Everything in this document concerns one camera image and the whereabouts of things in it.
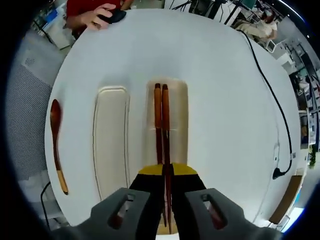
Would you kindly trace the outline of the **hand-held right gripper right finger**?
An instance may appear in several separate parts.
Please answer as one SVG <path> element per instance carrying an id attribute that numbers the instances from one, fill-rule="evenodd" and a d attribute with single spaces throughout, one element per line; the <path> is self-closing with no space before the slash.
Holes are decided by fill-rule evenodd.
<path id="1" fill-rule="evenodd" d="M 215 188 L 206 188 L 198 173 L 172 164 L 171 206 L 181 240 L 273 240 L 275 230 L 258 227 L 243 209 Z"/>

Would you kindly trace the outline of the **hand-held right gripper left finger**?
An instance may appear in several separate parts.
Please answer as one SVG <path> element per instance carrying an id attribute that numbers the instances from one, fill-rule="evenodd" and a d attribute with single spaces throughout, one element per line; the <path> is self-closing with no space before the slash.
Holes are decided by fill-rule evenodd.
<path id="1" fill-rule="evenodd" d="M 95 205 L 74 234 L 79 240 L 154 240 L 164 191 L 162 165 L 144 167 L 129 188 L 120 188 Z"/>

